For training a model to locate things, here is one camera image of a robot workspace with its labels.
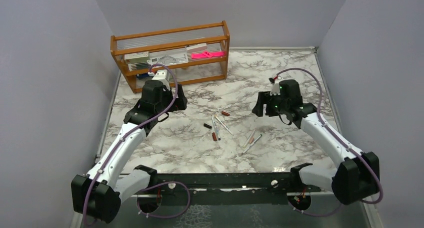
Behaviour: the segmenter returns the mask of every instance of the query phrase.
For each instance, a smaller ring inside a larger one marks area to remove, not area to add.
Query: pink plastic tool
[[[198,58],[211,58],[211,57],[222,57],[225,55],[225,52],[208,52],[205,51],[203,53],[192,53],[191,54],[192,59],[198,59]]]

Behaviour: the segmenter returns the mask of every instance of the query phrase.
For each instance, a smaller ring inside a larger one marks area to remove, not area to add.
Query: marble pattern surface
[[[322,77],[311,51],[231,51],[226,80],[183,86],[188,99],[187,110],[171,113],[159,123],[147,139],[138,146],[124,168],[130,172],[143,164],[161,173],[224,173],[224,172],[278,172],[312,162],[332,167],[328,156],[305,132],[295,125],[285,125],[278,117],[257,117],[252,114],[259,91],[269,91],[269,77],[290,67],[300,67],[312,72],[322,83]],[[195,78],[205,73],[216,74],[219,69],[190,68]],[[318,86],[301,71],[290,71],[280,79],[296,79],[300,84],[304,102],[317,105]],[[335,119],[325,93],[322,114],[334,126]],[[116,138],[125,113],[130,110],[140,94],[133,94],[121,78],[113,111],[107,129],[102,154]],[[222,127],[221,140],[212,140],[212,130],[203,126],[211,123],[211,115],[220,115],[234,136]],[[263,134],[258,143],[246,154],[241,145],[248,133],[256,129]]]

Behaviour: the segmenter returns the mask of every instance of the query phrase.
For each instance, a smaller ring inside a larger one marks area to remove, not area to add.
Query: wooden rack
[[[205,24],[199,26],[174,28],[155,32],[146,32],[125,36],[111,36],[110,37],[110,53],[125,77],[128,85],[134,93],[142,91],[141,87],[137,87],[138,74],[145,74],[148,69],[139,69],[130,71],[128,65],[124,61],[124,55],[136,52],[146,52],[154,55],[162,51],[185,51],[189,45],[206,43],[209,48],[214,51],[224,51],[225,55],[221,57],[212,57],[204,59],[191,59],[191,53],[187,53],[188,62],[182,64],[169,65],[168,68],[187,68],[191,66],[198,66],[209,63],[218,63],[222,71],[221,75],[209,76],[187,81],[178,81],[182,85],[208,82],[226,79],[228,71],[228,55],[230,48],[230,32],[225,21]],[[153,70],[161,70],[163,68],[157,67]]]

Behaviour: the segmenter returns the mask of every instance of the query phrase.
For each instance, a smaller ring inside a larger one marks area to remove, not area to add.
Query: purple cable
[[[154,119],[157,119],[158,117],[160,117],[162,114],[165,114],[170,108],[171,108],[171,106],[173,105],[173,103],[175,102],[175,100],[176,100],[176,98],[177,98],[177,92],[178,92],[178,82],[177,82],[177,78],[175,77],[175,75],[172,73],[172,71],[167,67],[167,66],[165,66],[165,65],[163,65],[163,64],[159,64],[159,63],[156,63],[156,64],[153,64],[153,65],[151,65],[149,68],[148,68],[148,71],[149,72],[151,72],[152,71],[152,68],[154,68],[154,67],[156,67],[156,66],[160,66],[160,67],[163,67],[164,69],[166,69],[171,75],[172,75],[172,77],[173,77],[173,80],[174,80],[174,83],[175,83],[175,92],[174,92],[174,95],[173,95],[173,97],[172,97],[172,101],[171,101],[171,103],[168,105],[168,107],[166,107],[162,112],[160,112],[159,114],[157,114],[156,116],[154,116],[154,117],[152,117],[152,118],[150,118],[150,119],[148,119],[147,121],[145,121],[145,122],[142,122],[140,125],[138,125],[138,126],[136,126],[136,127],[134,127],[133,129],[131,129],[130,131],[128,131],[127,133],[125,133],[123,136],[122,136],[122,140],[119,140],[118,142],[117,142],[117,144],[112,148],[112,151],[109,153],[109,155],[106,157],[106,160],[103,162],[103,164],[100,166],[100,170],[104,170],[104,168],[105,168],[105,166],[106,166],[106,164],[108,164],[108,162],[109,162],[109,160],[112,158],[112,156],[114,155],[114,153],[116,152],[116,150],[118,149],[118,147],[121,145],[121,143],[123,142],[123,141],[125,141],[125,139],[132,133],[132,132],[134,132],[134,131],[136,131],[137,129],[139,129],[139,128],[141,128],[141,127],[143,127],[144,125],[146,125],[147,123],[149,123],[149,122],[151,122],[151,121],[153,121]],[[91,223],[91,224],[88,224],[87,223],[87,207],[88,207],[88,204],[89,204],[89,199],[90,199],[90,193],[92,192],[92,190],[93,190],[93,187],[94,187],[94,184],[96,183],[96,181],[97,181],[97,179],[99,178],[99,176],[100,176],[100,173],[99,172],[96,172],[96,174],[95,174],[95,176],[94,176],[94,178],[93,178],[93,180],[91,181],[91,183],[90,183],[90,186],[88,187],[88,191],[87,191],[87,194],[85,195],[85,200],[84,200],[84,206],[83,206],[83,208],[82,208],[82,221],[83,221],[83,223],[84,223],[84,225],[85,226],[92,226],[95,222],[96,222],[96,220],[93,222],[93,223]]]
[[[186,186],[186,185],[184,185],[183,183],[181,183],[181,182],[176,182],[176,181],[164,182],[164,183],[160,183],[160,184],[157,184],[157,185],[154,185],[154,186],[148,187],[148,188],[146,188],[146,189],[143,189],[143,190],[141,190],[140,192],[146,192],[146,191],[149,191],[149,190],[154,189],[154,188],[156,188],[156,187],[160,187],[160,186],[167,185],[167,184],[170,184],[170,183],[179,184],[179,185],[181,185],[182,187],[184,187],[185,191],[187,192],[187,198],[188,198],[187,205],[185,206],[185,208],[184,208],[184,209],[183,209],[180,213],[175,214],[175,215],[171,215],[171,216],[158,216],[158,215],[151,215],[150,213],[144,213],[144,212],[142,211],[142,209],[140,208],[140,204],[139,204],[139,202],[137,201],[137,207],[138,207],[138,209],[140,210],[139,214],[146,215],[147,217],[154,217],[154,218],[161,218],[161,219],[172,219],[172,218],[179,217],[179,216],[181,216],[182,214],[184,214],[184,212],[186,212],[186,211],[189,209],[189,206],[190,206],[190,200],[191,200],[191,198],[190,198],[190,190],[189,190],[189,189],[187,188],[187,186]]]
[[[362,156],[360,154],[358,154],[356,151],[354,151],[352,148],[349,148],[349,146],[324,122],[323,118],[321,117],[321,104],[322,104],[322,99],[323,99],[323,89],[321,87],[320,82],[318,81],[318,79],[315,77],[315,75],[313,75],[311,72],[309,72],[306,69],[303,68],[288,68],[285,69],[283,71],[280,71],[277,73],[277,77],[278,75],[284,73],[284,72],[288,72],[288,71],[292,71],[292,70],[297,70],[297,71],[302,71],[302,72],[306,72],[307,74],[309,74],[317,83],[318,85],[318,89],[319,89],[319,102],[318,102],[318,108],[316,109],[316,113],[318,114],[318,119],[319,121],[324,125],[325,129],[327,129],[327,131],[338,141],[340,142],[340,144],[342,146],[344,146],[348,151],[352,152],[356,157],[358,157],[358,159],[363,163],[363,165],[366,167],[366,169],[369,171],[369,173],[371,173],[372,178],[375,180],[375,182],[377,183],[378,186],[378,190],[379,190],[379,196],[378,199],[372,202],[369,201],[365,201],[365,200],[361,200],[361,202],[366,203],[366,204],[377,204],[379,202],[382,201],[383,199],[383,188],[382,188],[382,184],[380,183],[379,178],[377,177],[376,173],[372,170],[372,168],[368,165],[368,163],[362,158]]]
[[[339,212],[340,208],[342,208],[342,204],[339,203],[338,204],[338,207],[336,209],[334,209],[332,212],[321,215],[321,214],[314,214],[314,213],[309,213],[309,212],[301,211],[301,210],[295,208],[292,203],[289,202],[288,204],[291,207],[293,207],[293,210],[295,210],[295,211],[297,211],[299,213],[302,213],[302,215],[307,215],[307,216],[310,216],[310,217],[329,217],[329,216],[332,216],[332,215],[336,214],[337,212]]]

